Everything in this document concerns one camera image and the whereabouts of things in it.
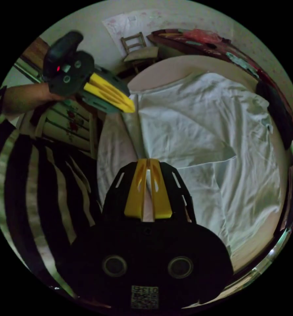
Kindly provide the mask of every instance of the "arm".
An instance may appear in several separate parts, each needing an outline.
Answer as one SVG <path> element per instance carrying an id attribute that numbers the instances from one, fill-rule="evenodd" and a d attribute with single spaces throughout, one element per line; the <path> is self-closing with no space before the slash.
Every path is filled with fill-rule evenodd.
<path id="1" fill-rule="evenodd" d="M 11 87 L 4 94 L 2 112 L 11 120 L 47 102 L 64 99 L 51 93 L 47 83 Z"/>

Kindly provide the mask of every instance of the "pillow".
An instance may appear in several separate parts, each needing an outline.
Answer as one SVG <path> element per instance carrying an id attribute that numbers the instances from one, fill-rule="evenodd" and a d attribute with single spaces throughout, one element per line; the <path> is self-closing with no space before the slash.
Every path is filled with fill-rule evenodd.
<path id="1" fill-rule="evenodd" d="M 124 62 L 131 62 L 133 60 L 139 59 L 149 59 L 156 58 L 158 54 L 158 47 L 144 47 L 142 49 L 137 49 L 128 54 L 128 56 L 123 60 Z"/>

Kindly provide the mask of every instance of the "wall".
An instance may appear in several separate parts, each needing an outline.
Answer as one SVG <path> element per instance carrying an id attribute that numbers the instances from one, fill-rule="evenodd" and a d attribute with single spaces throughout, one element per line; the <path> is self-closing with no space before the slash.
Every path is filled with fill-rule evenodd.
<path id="1" fill-rule="evenodd" d="M 19 72 L 16 68 L 12 67 L 10 71 L 8 72 L 7 76 L 5 77 L 2 86 L 7 87 L 14 87 L 14 86 L 22 86 L 22 85 L 28 85 L 31 84 L 32 81 L 30 81 L 27 77 L 25 77 L 21 72 Z M 16 118 L 12 121 L 10 121 L 14 126 L 16 126 L 16 123 L 19 118 Z"/>
<path id="2" fill-rule="evenodd" d="M 178 11 L 179 14 L 185 16 L 190 13 L 203 15 L 203 8 L 207 7 L 186 0 L 107 0 L 70 14 L 51 26 L 40 37 L 51 45 L 68 31 L 79 30 L 84 35 L 84 40 L 79 46 L 80 49 L 91 53 L 97 64 L 118 72 L 125 68 L 122 63 L 122 54 L 104 27 L 103 20 L 122 13 L 145 9 Z M 212 19 L 214 14 L 220 18 L 221 13 L 218 11 L 210 8 L 209 11 L 212 13 Z M 168 17 L 168 22 L 173 21 L 174 16 Z M 133 24 L 130 29 L 131 34 L 135 34 L 140 31 L 140 26 Z"/>
<path id="3" fill-rule="evenodd" d="M 142 18 L 141 14 L 148 10 L 165 14 L 162 14 L 160 18 L 155 16 L 149 16 L 149 19 Z M 197 25 L 198 28 L 222 32 L 220 35 L 231 39 L 235 46 L 264 68 L 293 108 L 293 84 L 271 51 L 241 24 L 196 2 L 186 0 L 107 0 L 70 14 L 41 34 L 41 38 L 51 45 L 68 31 L 79 30 L 84 35 L 84 40 L 79 48 L 91 53 L 97 64 L 111 71 L 119 72 L 125 69 L 125 65 L 122 63 L 123 51 L 119 45 L 119 38 L 139 31 L 144 31 L 144 35 L 148 35 L 156 29 L 180 28 L 181 24 L 176 25 L 175 23 L 176 13 L 179 18 L 184 16 L 184 22 L 190 27 Z M 136 17 L 135 21 L 128 20 L 132 15 Z"/>

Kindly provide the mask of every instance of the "chair backrest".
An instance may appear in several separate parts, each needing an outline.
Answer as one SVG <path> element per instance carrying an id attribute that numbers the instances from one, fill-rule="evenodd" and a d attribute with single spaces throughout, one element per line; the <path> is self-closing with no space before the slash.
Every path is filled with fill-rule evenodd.
<path id="1" fill-rule="evenodd" d="M 139 42 L 132 45 L 127 45 L 127 41 L 133 40 L 133 39 L 138 39 Z M 146 47 L 147 46 L 142 32 L 139 32 L 138 34 L 135 34 L 129 37 L 122 37 L 120 40 L 127 54 L 130 53 L 130 49 L 133 47 L 138 47 L 138 46 Z"/>

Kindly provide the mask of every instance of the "red flower pattern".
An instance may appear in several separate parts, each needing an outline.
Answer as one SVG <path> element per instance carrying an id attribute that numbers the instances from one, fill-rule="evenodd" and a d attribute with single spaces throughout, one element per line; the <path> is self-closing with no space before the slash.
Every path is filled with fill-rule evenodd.
<path id="1" fill-rule="evenodd" d="M 71 119 L 75 118 L 75 114 L 72 111 L 67 111 L 67 114 L 68 114 L 69 118 L 71 118 Z"/>
<path id="2" fill-rule="evenodd" d="M 76 124 L 74 121 L 71 121 L 71 122 L 69 123 L 69 125 L 70 125 L 71 131 L 75 131 L 75 132 L 78 131 L 78 126 L 77 126 L 77 124 Z"/>

